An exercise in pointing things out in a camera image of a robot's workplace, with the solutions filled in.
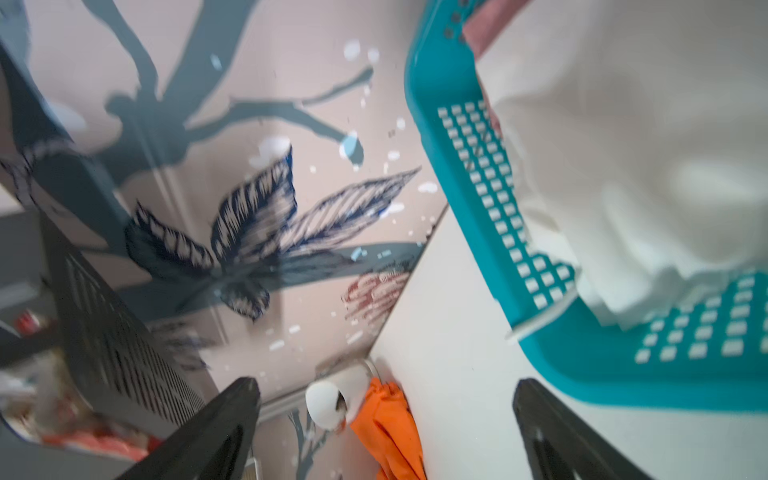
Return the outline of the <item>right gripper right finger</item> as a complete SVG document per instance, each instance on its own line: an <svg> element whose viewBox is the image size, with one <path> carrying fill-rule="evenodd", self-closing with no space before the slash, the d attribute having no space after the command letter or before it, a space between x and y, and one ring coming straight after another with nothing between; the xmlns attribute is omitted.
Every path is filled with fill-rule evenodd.
<svg viewBox="0 0 768 480"><path fill-rule="evenodd" d="M538 380L517 383L512 409L533 478L650 479Z"/></svg>

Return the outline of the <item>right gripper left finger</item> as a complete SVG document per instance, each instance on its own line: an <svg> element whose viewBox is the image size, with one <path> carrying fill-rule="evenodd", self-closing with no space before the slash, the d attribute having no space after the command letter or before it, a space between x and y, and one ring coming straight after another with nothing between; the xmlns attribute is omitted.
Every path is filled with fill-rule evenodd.
<svg viewBox="0 0 768 480"><path fill-rule="evenodd" d="M240 479L260 408L257 380L237 379L119 479Z"/></svg>

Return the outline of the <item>orange cloth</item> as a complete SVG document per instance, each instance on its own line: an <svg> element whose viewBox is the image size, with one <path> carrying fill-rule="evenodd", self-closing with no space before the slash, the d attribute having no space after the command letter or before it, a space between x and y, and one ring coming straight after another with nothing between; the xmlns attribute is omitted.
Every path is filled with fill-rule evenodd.
<svg viewBox="0 0 768 480"><path fill-rule="evenodd" d="M418 429L397 384L374 378L348 426L379 465L376 479L427 480Z"/></svg>

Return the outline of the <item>white cloth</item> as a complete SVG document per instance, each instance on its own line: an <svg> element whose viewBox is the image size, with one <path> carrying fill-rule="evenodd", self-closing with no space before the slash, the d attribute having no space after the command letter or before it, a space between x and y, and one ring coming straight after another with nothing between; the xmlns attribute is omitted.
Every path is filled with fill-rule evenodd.
<svg viewBox="0 0 768 480"><path fill-rule="evenodd" d="M475 68L530 244L602 325L766 268L765 2L529 1Z"/></svg>

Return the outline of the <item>pink shark print shorts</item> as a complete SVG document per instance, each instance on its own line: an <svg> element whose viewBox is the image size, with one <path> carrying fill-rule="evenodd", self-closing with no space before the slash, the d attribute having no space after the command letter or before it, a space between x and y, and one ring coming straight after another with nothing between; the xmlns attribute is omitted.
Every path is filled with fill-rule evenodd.
<svg viewBox="0 0 768 480"><path fill-rule="evenodd" d="M529 0L488 0L475 10L462 27L474 59L479 60Z"/></svg>

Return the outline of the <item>white patterned cup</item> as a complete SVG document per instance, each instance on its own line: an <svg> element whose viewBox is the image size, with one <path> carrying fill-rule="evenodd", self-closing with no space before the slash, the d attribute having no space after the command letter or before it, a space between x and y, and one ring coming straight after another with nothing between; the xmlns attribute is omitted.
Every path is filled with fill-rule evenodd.
<svg viewBox="0 0 768 480"><path fill-rule="evenodd" d="M356 418L372 380L378 377L375 366L360 359L311 383L305 391L311 420L323 430L343 428Z"/></svg>

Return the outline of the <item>teal plastic basket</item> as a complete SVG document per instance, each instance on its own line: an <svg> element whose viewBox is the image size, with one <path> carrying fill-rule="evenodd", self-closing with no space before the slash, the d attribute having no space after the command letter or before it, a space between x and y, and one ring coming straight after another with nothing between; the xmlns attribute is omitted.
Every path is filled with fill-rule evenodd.
<svg viewBox="0 0 768 480"><path fill-rule="evenodd" d="M532 250L513 189L511 153L492 130L464 23L476 1L431 1L405 71L425 152L511 333L563 393L635 408L763 412L767 408L767 277L737 273L720 293L602 327L571 266Z"/></svg>

